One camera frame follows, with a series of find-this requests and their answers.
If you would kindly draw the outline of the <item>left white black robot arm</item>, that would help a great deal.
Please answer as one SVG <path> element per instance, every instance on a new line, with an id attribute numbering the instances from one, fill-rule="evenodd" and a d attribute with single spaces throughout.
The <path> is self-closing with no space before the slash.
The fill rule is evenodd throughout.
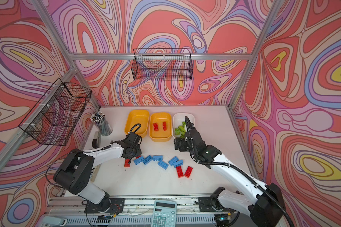
<path id="1" fill-rule="evenodd" d="M 74 149 L 65 157 L 53 180 L 71 194 L 80 196 L 104 212 L 110 207 L 109 194 L 90 182 L 94 167 L 113 159 L 132 160 L 141 155 L 142 137 L 137 134 L 141 124 L 135 124 L 123 140 L 113 141 L 108 146 L 81 151 Z"/>

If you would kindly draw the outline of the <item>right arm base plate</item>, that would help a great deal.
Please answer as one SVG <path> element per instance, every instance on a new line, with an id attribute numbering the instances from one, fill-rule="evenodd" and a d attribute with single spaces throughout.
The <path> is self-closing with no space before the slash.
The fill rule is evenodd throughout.
<path id="1" fill-rule="evenodd" d="M 199 197 L 195 204 L 198 205 L 201 212 L 230 212 L 234 213 L 235 210 L 225 208 L 221 203 L 215 199 L 209 197 Z"/>

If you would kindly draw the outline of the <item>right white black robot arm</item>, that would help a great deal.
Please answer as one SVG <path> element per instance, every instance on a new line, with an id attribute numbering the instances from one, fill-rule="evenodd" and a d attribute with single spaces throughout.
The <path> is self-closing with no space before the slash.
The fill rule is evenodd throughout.
<path id="1" fill-rule="evenodd" d="M 232 209 L 248 215 L 258 227 L 275 227 L 282 218 L 289 226 L 294 226 L 276 184 L 257 180 L 233 164 L 215 146 L 207 145 L 188 116 L 184 117 L 183 129 L 184 137 L 174 141 L 175 150 L 189 152 L 194 162 L 219 173 L 241 191 L 237 194 L 219 187 L 210 197 L 213 208 Z"/>

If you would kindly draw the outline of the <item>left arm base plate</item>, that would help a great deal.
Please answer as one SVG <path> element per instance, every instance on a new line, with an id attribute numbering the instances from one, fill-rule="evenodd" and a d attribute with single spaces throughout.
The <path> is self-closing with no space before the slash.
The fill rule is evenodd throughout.
<path id="1" fill-rule="evenodd" d="M 99 204 L 86 202 L 84 213 L 86 214 L 120 214 L 124 209 L 125 198 L 110 198 L 108 207 L 102 211 Z"/>

